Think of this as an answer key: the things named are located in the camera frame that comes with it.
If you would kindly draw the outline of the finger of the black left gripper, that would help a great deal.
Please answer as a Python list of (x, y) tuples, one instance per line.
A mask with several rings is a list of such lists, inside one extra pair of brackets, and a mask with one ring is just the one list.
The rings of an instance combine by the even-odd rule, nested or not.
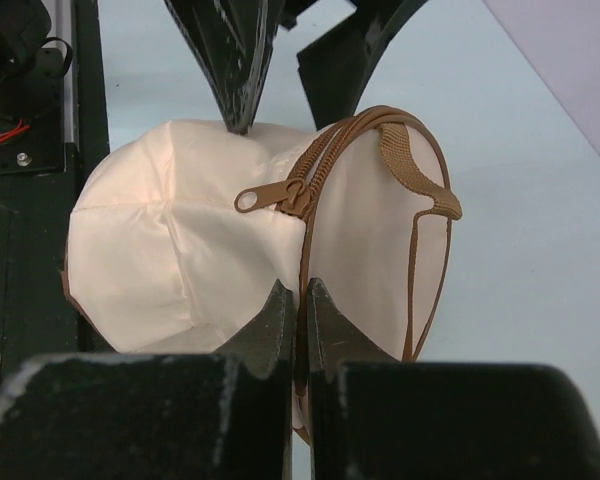
[(166, 0), (213, 92), (228, 131), (244, 135), (256, 116), (285, 3)]
[(301, 50), (298, 73), (314, 124), (352, 116), (389, 43), (425, 0), (355, 1), (355, 11)]

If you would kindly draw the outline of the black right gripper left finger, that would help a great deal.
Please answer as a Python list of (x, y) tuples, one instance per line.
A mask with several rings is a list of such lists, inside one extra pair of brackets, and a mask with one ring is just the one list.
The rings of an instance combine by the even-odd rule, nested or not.
[(0, 479), (287, 479), (292, 293), (211, 354), (62, 354), (0, 390)]

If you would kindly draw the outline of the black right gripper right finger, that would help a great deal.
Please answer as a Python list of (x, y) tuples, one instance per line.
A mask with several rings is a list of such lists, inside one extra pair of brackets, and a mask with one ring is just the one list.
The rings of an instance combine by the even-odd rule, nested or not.
[(307, 295), (317, 479), (600, 479), (580, 392), (547, 365), (401, 363)]

